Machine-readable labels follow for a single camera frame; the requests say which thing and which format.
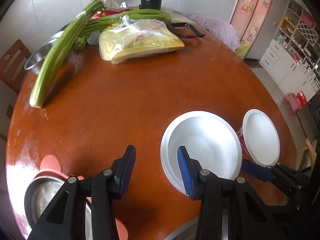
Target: tiled floor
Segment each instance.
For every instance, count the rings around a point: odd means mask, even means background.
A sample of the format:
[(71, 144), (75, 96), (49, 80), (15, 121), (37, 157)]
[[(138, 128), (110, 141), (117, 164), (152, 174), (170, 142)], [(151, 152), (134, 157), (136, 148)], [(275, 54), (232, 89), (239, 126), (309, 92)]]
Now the tiled floor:
[[(266, 89), (272, 96), (273, 100), (278, 105), (289, 127), (296, 148), (299, 149), (305, 146), (305, 135), (303, 129), (305, 130), (307, 138), (311, 142), (313, 142), (317, 138), (318, 131), (316, 127), (316, 122), (314, 121), (313, 116), (311, 115), (308, 105), (304, 106), (301, 110), (299, 110), (298, 113), (299, 118), (301, 120), (301, 124), (303, 126), (302, 129), (297, 116), (288, 116), (291, 112), (291, 108), (288, 104), (282, 103), (284, 95), (279, 89), (279, 87), (276, 85), (276, 83), (273, 81), (273, 79), (270, 77), (270, 75), (267, 73), (267, 71), (263, 67), (261, 67), (259, 63), (246, 62), (246, 64), (259, 78), (261, 83), (266, 87)], [(302, 154), (297, 155), (297, 166), (299, 166), (301, 158)]]

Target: white paper bowl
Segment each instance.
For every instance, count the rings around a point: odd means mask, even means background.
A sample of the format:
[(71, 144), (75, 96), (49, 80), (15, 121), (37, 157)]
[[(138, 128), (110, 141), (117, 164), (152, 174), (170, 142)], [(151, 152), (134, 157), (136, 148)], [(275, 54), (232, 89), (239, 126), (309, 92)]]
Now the white paper bowl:
[(242, 130), (252, 160), (264, 167), (275, 165), (280, 155), (280, 140), (270, 118), (260, 110), (251, 109), (244, 115)]

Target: electrical outlet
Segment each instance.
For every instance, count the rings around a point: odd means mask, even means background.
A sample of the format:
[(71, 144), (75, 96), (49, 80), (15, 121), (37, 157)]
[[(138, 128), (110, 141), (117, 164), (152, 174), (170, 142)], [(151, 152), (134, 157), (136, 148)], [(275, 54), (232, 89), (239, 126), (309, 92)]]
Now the electrical outlet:
[(11, 119), (13, 113), (13, 106), (12, 105), (8, 105), (8, 109), (7, 109), (7, 113), (5, 114), (9, 119)]

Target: yellow package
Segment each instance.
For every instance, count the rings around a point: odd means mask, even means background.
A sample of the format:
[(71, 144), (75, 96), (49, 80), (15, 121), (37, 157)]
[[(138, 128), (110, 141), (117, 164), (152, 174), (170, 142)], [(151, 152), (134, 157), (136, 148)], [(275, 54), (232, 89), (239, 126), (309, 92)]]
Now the yellow package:
[(165, 23), (153, 20), (130, 20), (104, 30), (99, 37), (100, 55), (113, 64), (128, 58), (174, 51), (184, 47), (184, 43), (166, 27)]

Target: hello kitty poster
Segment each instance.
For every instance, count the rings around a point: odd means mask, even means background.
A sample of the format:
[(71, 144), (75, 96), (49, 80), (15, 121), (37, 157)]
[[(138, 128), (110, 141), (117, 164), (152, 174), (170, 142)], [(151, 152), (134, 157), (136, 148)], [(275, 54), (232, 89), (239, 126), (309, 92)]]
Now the hello kitty poster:
[(248, 37), (246, 38), (246, 41), (252, 42), (257, 35), (259, 31), (259, 28), (257, 26), (252, 25), (251, 28), (248, 31)]
[(263, 4), (263, 7), (265, 9), (268, 9), (269, 8), (269, 5), (271, 3), (271, 0), (263, 0), (262, 4)]
[(242, 0), (242, 1), (243, 1), (243, 6), (241, 7), (241, 13), (244, 13), (244, 15), (247, 15), (247, 13), (253, 9), (254, 0)]
[(238, 31), (239, 37), (242, 37), (251, 20), (252, 14), (255, 11), (258, 0), (239, 0), (232, 20), (231, 25)]
[(238, 30), (240, 47), (236, 54), (244, 59), (259, 35), (272, 0), (239, 0), (231, 24)]

